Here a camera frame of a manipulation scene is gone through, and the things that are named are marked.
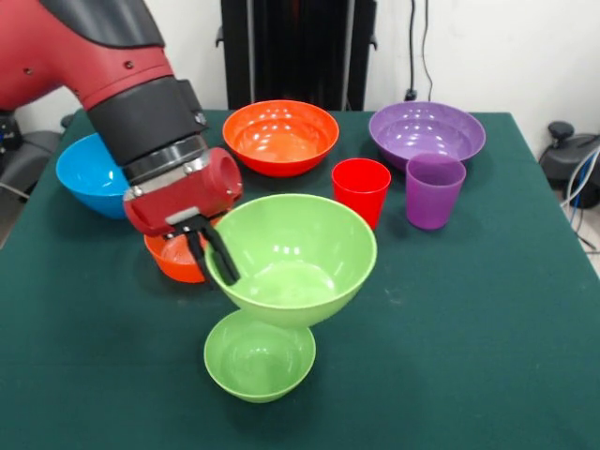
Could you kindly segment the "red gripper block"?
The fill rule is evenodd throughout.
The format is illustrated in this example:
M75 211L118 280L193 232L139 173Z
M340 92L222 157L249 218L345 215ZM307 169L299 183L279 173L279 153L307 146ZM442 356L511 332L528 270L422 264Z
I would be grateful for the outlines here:
M149 236L172 233L189 218L205 217L190 220L187 247L202 280L211 282L203 236L214 250L213 260L221 279L231 286L240 279L239 271L221 235L206 218L233 207L242 193L242 177L235 160L225 149L214 147L157 178L131 187L124 195L123 206L134 228Z

